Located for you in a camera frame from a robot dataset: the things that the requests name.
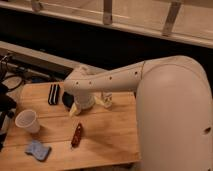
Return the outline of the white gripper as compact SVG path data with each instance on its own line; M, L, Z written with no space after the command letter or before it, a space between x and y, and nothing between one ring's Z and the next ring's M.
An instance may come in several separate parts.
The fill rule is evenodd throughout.
M81 110L87 110L91 108L94 104L101 105L103 107L107 107L107 105L97 96L93 96L92 94L83 94L76 95L74 97L74 104L69 111L70 116L77 116Z

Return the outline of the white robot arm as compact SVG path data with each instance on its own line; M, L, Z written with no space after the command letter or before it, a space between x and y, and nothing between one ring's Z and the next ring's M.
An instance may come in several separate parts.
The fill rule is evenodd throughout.
M64 90L74 97L136 93L138 171L213 171L213 96L196 60L171 56L96 75L79 67L65 79Z

